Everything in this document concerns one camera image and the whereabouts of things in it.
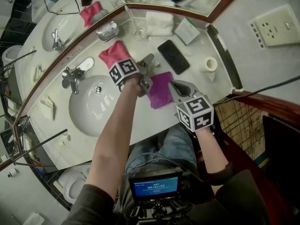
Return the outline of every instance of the person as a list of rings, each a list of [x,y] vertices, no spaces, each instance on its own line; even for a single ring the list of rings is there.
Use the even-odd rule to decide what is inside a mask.
[[[148,139],[137,143],[128,158],[135,104],[141,92],[138,78],[131,78],[125,83],[97,141],[86,184],[63,225],[129,224],[134,202],[128,175],[169,168],[170,164],[166,165],[168,161],[154,159],[159,155],[196,171],[191,139],[180,125],[169,129],[160,149]],[[264,201],[250,171],[232,174],[231,165],[209,128],[197,130],[196,136],[212,180],[215,199],[193,205],[185,215],[190,224],[270,224]],[[143,153],[157,156],[140,156]],[[113,211],[119,185],[118,211]]]

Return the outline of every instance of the jeans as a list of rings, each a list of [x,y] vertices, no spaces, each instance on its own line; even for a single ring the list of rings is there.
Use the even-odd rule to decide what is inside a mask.
[[[140,156],[149,152],[162,155],[170,160],[186,160],[197,167],[194,147],[188,135],[188,131],[179,124],[169,128],[163,147],[160,150],[158,150],[157,145],[153,144],[149,139],[138,142],[133,148],[126,163],[126,173],[130,173],[134,168],[145,164],[152,159],[162,158],[158,155]]]

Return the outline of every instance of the black shirt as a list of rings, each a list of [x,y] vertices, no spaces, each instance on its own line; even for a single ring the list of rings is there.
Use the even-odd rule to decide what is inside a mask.
[[[62,225],[128,224],[124,214],[113,212],[113,205],[113,199],[105,191],[84,185]],[[249,170],[230,178],[212,201],[193,205],[186,217],[195,225],[270,224],[263,198]]]

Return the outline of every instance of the toothbrush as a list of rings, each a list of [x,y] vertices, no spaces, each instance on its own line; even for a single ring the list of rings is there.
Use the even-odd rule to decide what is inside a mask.
[[[137,35],[140,35],[140,30],[138,29],[137,24],[136,24],[135,20],[133,19],[133,15],[132,15],[132,13],[131,13],[131,11],[130,11],[130,9],[127,5],[125,5],[125,10],[126,10],[126,12],[128,12],[128,14],[131,18],[131,21],[133,22],[133,24],[135,26],[135,30],[136,30]]]

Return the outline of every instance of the toilet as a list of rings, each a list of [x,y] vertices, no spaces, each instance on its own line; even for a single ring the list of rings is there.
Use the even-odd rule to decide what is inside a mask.
[[[5,66],[8,63],[15,60],[18,57],[21,49],[22,49],[22,46],[15,45],[15,46],[9,47],[7,50],[5,50],[4,53],[2,54],[3,65]],[[4,74],[5,78],[8,78],[10,71],[11,70],[7,71]]]
[[[85,163],[66,169],[58,178],[63,187],[63,195],[67,202],[74,204],[83,188],[90,172],[91,163]]]

